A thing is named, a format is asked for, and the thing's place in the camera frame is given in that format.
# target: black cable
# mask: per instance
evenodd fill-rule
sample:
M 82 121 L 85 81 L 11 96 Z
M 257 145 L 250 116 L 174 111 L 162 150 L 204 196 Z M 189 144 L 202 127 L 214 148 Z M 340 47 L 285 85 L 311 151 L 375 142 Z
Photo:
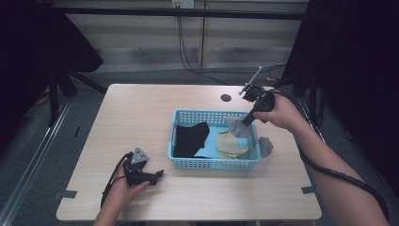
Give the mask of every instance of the black cable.
M 103 192 L 103 197 L 101 198 L 101 205 L 100 205 L 100 207 L 103 207 L 103 204 L 104 204 L 104 202 L 105 202 L 105 199 L 106 199 L 106 197 L 108 196 L 108 193 L 109 193 L 109 191 L 111 190 L 111 187 L 112 187 L 113 183 L 114 183 L 115 181 L 117 181 L 118 179 L 122 178 L 122 177 L 120 177 L 120 178 L 117 178 L 117 179 L 114 180 L 115 174 L 117 174 L 117 171 L 118 171 L 118 168 L 120 167 L 120 164 L 123 162 L 123 160 L 124 160 L 125 158 L 128 158 L 128 157 L 130 157 L 130 156 L 132 156 L 132 155 L 133 155 L 132 152 L 129 152 L 129 153 L 127 153 L 126 155 L 124 155 L 124 156 L 120 159 L 120 161 L 119 161 L 119 163 L 117 164 L 117 166 L 115 167 L 114 171 L 112 172 L 111 177 L 109 178 L 108 184 L 106 185 L 105 190 L 104 190 L 104 192 Z
M 333 169 L 328 169 L 321 167 L 313 162 L 310 161 L 310 159 L 302 152 L 302 150 L 299 148 L 299 153 L 300 153 L 300 158 L 304 163 L 306 163 L 308 166 L 312 167 L 313 169 L 322 172 L 326 175 L 341 179 L 343 181 L 346 181 L 347 183 L 350 183 L 354 186 L 357 186 L 365 191 L 367 191 L 369 194 L 375 197 L 376 201 L 378 202 L 379 206 L 381 207 L 382 212 L 384 213 L 384 216 L 387 220 L 390 219 L 390 214 L 388 212 L 388 207 L 387 204 L 384 200 L 384 198 L 376 191 L 374 188 L 371 186 L 367 185 L 366 183 L 362 182 L 361 180 L 358 180 L 352 176 L 349 176 L 347 174 L 338 172 Z
M 183 66 L 184 66 L 189 72 L 191 72 L 191 73 L 194 73 L 194 74 L 196 74 L 196 75 L 199 75 L 199 76 L 202 76 L 202 77 L 206 77 L 206 78 L 212 79 L 212 80 L 214 80 L 214 81 L 216 81 L 216 82 L 218 82 L 218 83 L 221 83 L 221 84 L 223 84 L 223 85 L 228 86 L 227 83 L 225 83 L 225 82 L 223 82 L 223 81 L 221 81 L 221 80 L 219 80 L 219 79 L 216 79 L 216 78 L 213 78 L 213 77 L 210 77 L 210 76 L 206 76 L 206 75 L 197 73 L 197 72 L 191 67 L 190 62 L 189 62 L 188 57 L 187 57 L 187 53 L 186 53 L 186 51 L 185 51 L 184 38 L 183 38 L 183 28 L 182 28 L 182 18 L 179 16 L 179 17 L 177 18 L 177 20 L 178 20 L 178 23 L 179 23 L 179 38 L 180 38 L 180 40 L 179 40 L 179 51 L 180 51 L 180 60 L 182 61 Z M 184 60 L 183 60 L 182 47 L 183 47 L 183 52 L 184 52 L 184 56 L 185 56 L 185 61 L 186 61 L 187 65 L 188 65 L 188 68 L 187 68 L 187 66 L 185 65 Z
M 299 107 L 299 104 L 297 103 L 296 99 L 294 97 L 292 97 L 292 95 L 290 95 L 289 93 L 279 90 L 279 89 L 263 90 L 263 91 L 259 91 L 259 92 L 260 93 L 274 93 L 274 94 L 279 94 L 279 95 L 286 97 L 288 100 L 290 100 L 295 105 L 295 107 L 302 114 L 302 116 L 305 116 L 302 108 Z M 371 194 L 373 197 L 375 197 L 376 201 L 378 202 L 379 206 L 381 207 L 382 212 L 384 213 L 385 218 L 387 220 L 390 219 L 388 207 L 387 207 L 387 204 L 386 204 L 384 198 L 374 188 L 372 188 L 371 186 L 367 185 L 366 183 L 364 183 L 361 180 L 358 180 L 352 176 L 338 172 L 333 169 L 321 167 L 321 166 L 311 162 L 310 159 L 302 152 L 302 150 L 300 148 L 299 148 L 299 153 L 300 153 L 300 157 L 301 157 L 302 161 L 304 163 L 306 163 L 308 166 L 312 167 L 313 169 L 320 171 L 326 175 L 332 176 L 334 178 L 344 180 L 354 186 L 357 186 L 357 187 L 367 191 L 369 194 Z
M 186 53 L 186 51 L 185 51 L 182 18 L 181 18 L 180 16 L 178 16 L 177 19 L 178 19 L 178 25 L 179 25 L 179 52 L 180 52 L 180 60 L 181 60 L 183 66 L 185 67 L 186 70 L 188 70 L 188 71 L 191 72 L 191 73 L 195 73 L 196 75 L 199 75 L 199 76 L 202 76 L 202 77 L 206 77 L 206 78 L 212 79 L 212 80 L 214 80 L 214 81 L 216 81 L 216 82 L 218 82 L 218 83 L 221 83 L 221 84 L 223 84 L 223 85 L 226 85 L 226 86 L 228 86 L 227 83 L 225 83 L 225 82 L 223 82 L 223 81 L 221 81 L 221 80 L 219 80 L 219 79 L 213 78 L 213 77 L 211 77 L 211 76 L 206 76 L 206 75 L 203 75 L 203 74 L 204 74 L 204 73 L 241 73 L 241 74 L 253 74 L 253 72 L 247 72 L 247 73 L 246 73 L 246 72 L 233 72 L 233 71 L 208 71 L 208 72 L 198 72 L 198 71 L 194 70 L 194 69 L 191 67 L 190 63 L 189 63 L 188 56 L 187 56 L 187 53 Z M 274 70 L 276 70 L 276 69 L 278 69 L 278 68 L 280 68 L 280 67 L 284 67 L 284 66 L 286 66 L 286 64 L 273 65 L 273 66 L 270 66 L 267 70 L 260 71 L 260 73 L 270 73 L 271 71 L 274 71 Z

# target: black pole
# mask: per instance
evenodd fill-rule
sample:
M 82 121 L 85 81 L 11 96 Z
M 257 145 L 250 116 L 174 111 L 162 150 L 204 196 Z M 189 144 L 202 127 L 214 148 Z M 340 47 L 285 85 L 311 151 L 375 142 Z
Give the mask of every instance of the black pole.
M 66 14 L 214 17 L 293 21 L 302 21 L 307 16 L 307 14 L 301 12 L 236 11 L 191 8 L 117 8 L 54 5 L 43 7 L 42 9 Z

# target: gray floor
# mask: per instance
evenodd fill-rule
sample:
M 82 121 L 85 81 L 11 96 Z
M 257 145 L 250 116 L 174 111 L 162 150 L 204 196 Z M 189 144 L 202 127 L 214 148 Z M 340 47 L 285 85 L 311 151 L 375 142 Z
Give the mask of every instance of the gray floor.
M 243 85 L 256 72 L 256 68 L 244 69 L 214 69 L 212 71 L 248 72 L 248 73 L 206 73 L 229 85 Z M 263 73 L 257 79 L 260 85 L 267 85 L 268 74 Z M 99 84 L 108 87 L 113 83 L 138 84 L 207 84 L 221 85 L 219 82 L 190 73 L 186 70 L 168 70 L 156 72 L 129 72 L 129 73 L 92 73 L 88 77 Z M 23 196 L 18 212 L 10 216 L 11 224 L 2 225 L 91 225 L 92 222 L 62 222 L 56 219 L 56 209 L 59 200 L 54 199 L 57 191 L 66 188 L 74 166 L 83 149 L 104 95 L 96 90 L 75 81 L 78 93 L 75 97 L 67 98 L 60 95 L 60 102 L 71 102 L 64 121 L 56 133 L 48 152 L 38 166 L 38 173 L 33 175 L 32 183 Z M 390 213 L 391 225 L 399 225 L 399 201 L 394 197 L 390 188 L 370 166 L 356 142 L 346 136 L 344 126 L 337 119 L 332 109 L 325 108 L 325 117 L 321 131 L 330 145 L 345 161 L 347 161 L 364 180 L 375 187 L 386 199 Z M 8 146 L 7 152 L 0 159 L 0 207 L 3 209 L 9 204 L 30 160 L 35 155 L 40 143 L 48 131 L 47 123 L 50 120 L 49 102 L 43 105 L 33 105 L 22 120 L 18 134 Z M 322 202 L 323 215 L 317 220 L 317 225 L 334 225 Z

